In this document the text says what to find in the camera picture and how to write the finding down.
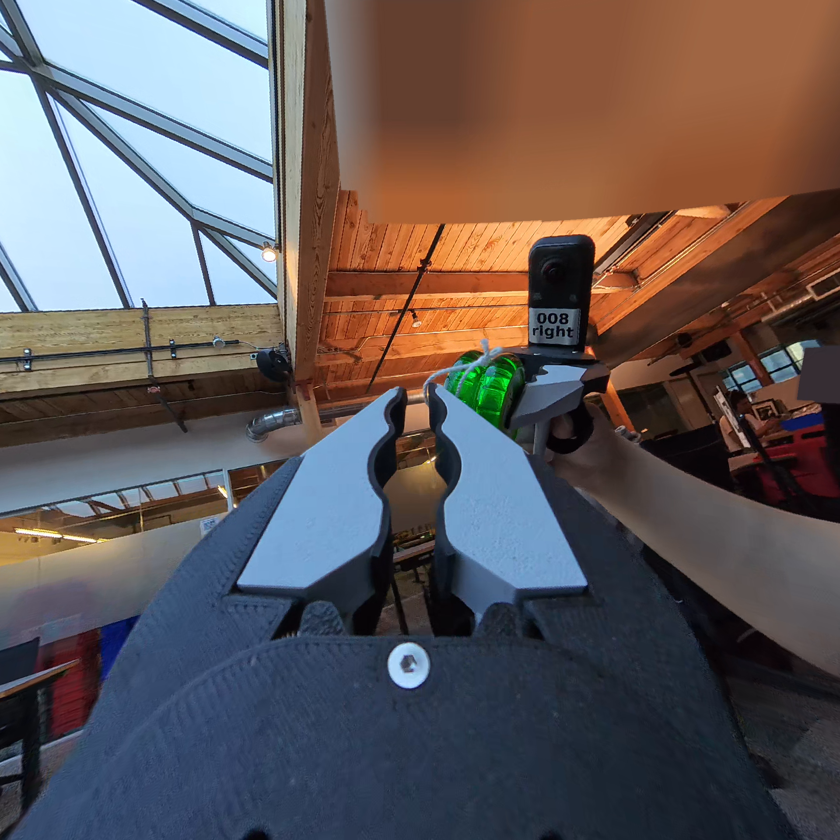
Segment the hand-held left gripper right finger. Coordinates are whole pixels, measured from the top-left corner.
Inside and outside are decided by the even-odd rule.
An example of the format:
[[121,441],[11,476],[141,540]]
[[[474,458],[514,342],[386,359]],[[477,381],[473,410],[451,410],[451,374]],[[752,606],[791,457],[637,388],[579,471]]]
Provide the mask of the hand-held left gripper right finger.
[[529,455],[454,394],[429,387],[436,469],[431,582],[441,607],[461,604],[477,625],[495,604],[582,595],[587,579]]

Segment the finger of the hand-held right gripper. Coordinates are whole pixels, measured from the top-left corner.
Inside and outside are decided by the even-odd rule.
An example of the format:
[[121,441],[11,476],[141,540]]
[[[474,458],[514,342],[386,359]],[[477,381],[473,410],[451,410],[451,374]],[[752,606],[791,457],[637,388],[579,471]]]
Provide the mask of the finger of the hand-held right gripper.
[[545,424],[581,402],[585,368],[550,364],[526,383],[509,417],[510,430]]

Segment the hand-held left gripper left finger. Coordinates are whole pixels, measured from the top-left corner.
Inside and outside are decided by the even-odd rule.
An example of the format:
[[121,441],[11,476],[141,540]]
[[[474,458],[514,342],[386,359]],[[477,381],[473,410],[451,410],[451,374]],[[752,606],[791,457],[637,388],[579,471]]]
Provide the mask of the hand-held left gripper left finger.
[[352,633],[375,634],[393,577],[392,513],[407,393],[397,386],[308,449],[237,588],[332,603]]

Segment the green translucent yoyo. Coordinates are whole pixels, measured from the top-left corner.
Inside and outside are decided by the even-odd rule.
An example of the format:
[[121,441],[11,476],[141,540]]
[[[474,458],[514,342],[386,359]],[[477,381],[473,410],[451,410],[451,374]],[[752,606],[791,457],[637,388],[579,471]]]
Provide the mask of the green translucent yoyo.
[[471,371],[451,371],[444,388],[472,408],[488,423],[515,440],[510,416],[526,384],[524,366],[514,353],[503,353],[487,365]]

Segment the person's right forearm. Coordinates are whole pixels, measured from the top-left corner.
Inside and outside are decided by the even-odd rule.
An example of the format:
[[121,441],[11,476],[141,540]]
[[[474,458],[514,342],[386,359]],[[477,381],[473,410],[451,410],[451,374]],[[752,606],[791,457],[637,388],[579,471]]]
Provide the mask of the person's right forearm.
[[638,444],[610,486],[586,492],[732,613],[838,677],[837,523],[720,489]]

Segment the person's right hand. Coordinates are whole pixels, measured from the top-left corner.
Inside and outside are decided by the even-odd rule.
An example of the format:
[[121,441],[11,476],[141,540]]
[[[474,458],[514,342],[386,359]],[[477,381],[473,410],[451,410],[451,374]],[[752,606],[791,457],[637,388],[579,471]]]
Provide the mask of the person's right hand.
[[550,436],[562,441],[577,439],[576,421],[582,420],[583,411],[590,419],[590,436],[570,453],[547,449],[544,459],[557,477],[576,489],[598,491],[609,487],[620,476],[627,453],[633,454],[636,445],[624,434],[617,433],[597,407],[585,402],[574,412],[555,417]]

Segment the black ceiling pipe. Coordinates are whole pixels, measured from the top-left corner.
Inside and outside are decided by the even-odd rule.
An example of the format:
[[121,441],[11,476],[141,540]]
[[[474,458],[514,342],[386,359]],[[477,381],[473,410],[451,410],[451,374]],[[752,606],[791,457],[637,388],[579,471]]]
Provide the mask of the black ceiling pipe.
[[398,313],[397,319],[396,319],[396,321],[393,325],[393,329],[392,329],[392,331],[391,331],[391,333],[388,337],[388,340],[386,341],[385,347],[384,347],[383,351],[381,352],[381,356],[380,356],[379,360],[377,361],[377,363],[375,365],[375,368],[373,369],[371,378],[368,381],[367,386],[364,390],[364,394],[366,396],[371,394],[371,392],[372,392],[374,383],[377,379],[378,374],[380,373],[380,370],[382,369],[383,363],[385,362],[387,355],[389,354],[389,352],[391,350],[391,347],[392,347],[393,342],[396,338],[396,335],[398,334],[398,332],[399,332],[399,330],[400,330],[400,328],[403,324],[403,321],[404,321],[404,318],[405,318],[406,314],[408,313],[409,309],[411,308],[411,306],[413,304],[413,300],[415,298],[415,295],[417,294],[417,290],[418,290],[419,286],[421,285],[421,282],[422,282],[423,278],[425,277],[425,275],[427,273],[427,269],[432,264],[435,250],[438,246],[438,243],[439,243],[441,237],[443,236],[445,228],[446,228],[445,223],[439,224],[437,226],[437,229],[436,229],[436,232],[434,234],[433,240],[432,240],[430,246],[428,247],[425,256],[420,260],[420,262],[418,264],[418,268],[417,268],[417,271],[416,271],[416,277],[414,279],[414,282],[413,282],[413,284],[412,284],[412,286],[411,286],[411,288],[410,288],[410,290],[407,294],[406,300],[404,301],[404,303],[402,305],[402,309]]

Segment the skylight window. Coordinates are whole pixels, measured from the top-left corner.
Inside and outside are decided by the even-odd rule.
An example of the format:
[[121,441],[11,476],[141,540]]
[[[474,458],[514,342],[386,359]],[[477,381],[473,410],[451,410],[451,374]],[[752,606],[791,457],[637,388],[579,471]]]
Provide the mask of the skylight window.
[[268,3],[2,1],[2,312],[274,303]]

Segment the silver metal air duct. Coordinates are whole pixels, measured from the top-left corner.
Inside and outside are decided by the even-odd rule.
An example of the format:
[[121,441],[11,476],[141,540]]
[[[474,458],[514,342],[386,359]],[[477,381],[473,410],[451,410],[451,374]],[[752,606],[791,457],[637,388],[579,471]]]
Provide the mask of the silver metal air duct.
[[267,441],[272,433],[300,424],[300,411],[295,407],[287,407],[255,416],[248,422],[245,433],[248,440],[261,444]]

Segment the black metal wall rail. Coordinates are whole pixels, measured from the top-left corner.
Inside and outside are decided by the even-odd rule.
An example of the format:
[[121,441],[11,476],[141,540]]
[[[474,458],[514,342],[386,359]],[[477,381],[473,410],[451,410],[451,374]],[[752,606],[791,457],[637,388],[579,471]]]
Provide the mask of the black metal wall rail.
[[149,407],[187,433],[166,394],[232,370],[246,347],[197,308],[2,316],[2,414],[11,422]]

